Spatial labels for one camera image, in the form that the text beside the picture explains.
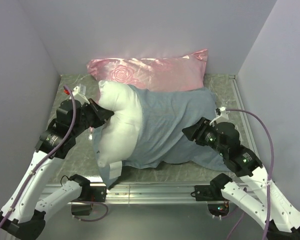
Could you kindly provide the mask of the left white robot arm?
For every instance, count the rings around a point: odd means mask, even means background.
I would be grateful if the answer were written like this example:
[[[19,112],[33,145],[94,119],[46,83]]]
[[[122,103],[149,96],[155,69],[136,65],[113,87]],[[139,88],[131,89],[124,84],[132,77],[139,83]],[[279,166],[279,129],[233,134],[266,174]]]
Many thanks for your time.
[[[94,205],[105,205],[106,188],[93,188],[91,182],[78,174],[48,197],[40,200],[49,178],[62,165],[68,152],[76,145],[76,137],[89,128],[103,126],[114,115],[91,98],[85,103],[64,100],[56,110],[35,146],[35,151],[17,189],[0,209],[0,229],[19,240],[36,240],[47,221],[70,202],[87,204],[88,209],[73,213],[89,215]]]

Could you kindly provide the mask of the blue-grey pillowcase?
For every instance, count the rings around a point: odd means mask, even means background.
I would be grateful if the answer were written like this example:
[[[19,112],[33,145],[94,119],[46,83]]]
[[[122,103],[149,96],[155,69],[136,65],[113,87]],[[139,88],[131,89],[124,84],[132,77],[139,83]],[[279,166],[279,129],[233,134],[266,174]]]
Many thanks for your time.
[[[141,104],[142,126],[135,149],[128,159],[122,161],[122,168],[146,169],[156,168],[162,162],[181,164],[192,161],[214,171],[227,169],[216,151],[208,146],[196,145],[182,133],[182,129],[194,125],[200,118],[215,118],[217,106],[213,92],[205,87],[190,91],[153,92],[129,86],[136,92]],[[93,132],[96,162],[103,128],[104,125]],[[99,166],[98,171],[107,188],[111,188],[119,178],[104,177]]]

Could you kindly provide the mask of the white pillow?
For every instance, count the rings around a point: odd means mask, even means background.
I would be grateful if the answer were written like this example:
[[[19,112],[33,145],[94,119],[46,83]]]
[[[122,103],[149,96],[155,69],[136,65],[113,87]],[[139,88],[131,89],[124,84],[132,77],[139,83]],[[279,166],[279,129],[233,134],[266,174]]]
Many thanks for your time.
[[[101,80],[98,104],[114,112],[104,125],[98,146],[97,164],[110,180],[122,173],[123,161],[137,144],[142,127],[142,107],[137,93],[127,84]]]

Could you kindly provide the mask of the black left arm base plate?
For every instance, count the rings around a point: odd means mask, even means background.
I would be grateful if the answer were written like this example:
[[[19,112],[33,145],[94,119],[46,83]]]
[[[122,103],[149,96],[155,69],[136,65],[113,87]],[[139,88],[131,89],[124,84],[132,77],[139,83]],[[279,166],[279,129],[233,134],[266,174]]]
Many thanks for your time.
[[[91,202],[104,203],[106,201],[107,188],[104,185],[90,186],[87,199]]]

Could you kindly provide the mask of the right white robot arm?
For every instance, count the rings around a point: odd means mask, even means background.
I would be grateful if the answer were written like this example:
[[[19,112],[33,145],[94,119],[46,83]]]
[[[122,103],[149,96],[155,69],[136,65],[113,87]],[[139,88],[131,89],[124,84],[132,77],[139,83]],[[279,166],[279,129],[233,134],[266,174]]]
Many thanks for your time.
[[[270,174],[257,155],[241,144],[234,124],[211,125],[202,117],[194,125],[183,128],[182,132],[188,140],[219,153],[226,167],[254,193],[251,196],[221,173],[210,181],[210,196],[236,204],[264,229],[269,240],[300,240],[300,211],[268,179]]]

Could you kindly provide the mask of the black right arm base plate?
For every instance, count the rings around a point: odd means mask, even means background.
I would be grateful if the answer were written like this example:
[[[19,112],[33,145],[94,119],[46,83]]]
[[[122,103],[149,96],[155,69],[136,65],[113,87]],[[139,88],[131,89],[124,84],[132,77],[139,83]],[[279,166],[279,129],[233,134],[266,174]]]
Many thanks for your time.
[[[195,185],[194,197],[196,201],[221,201],[223,198],[219,195],[217,190],[211,185]]]

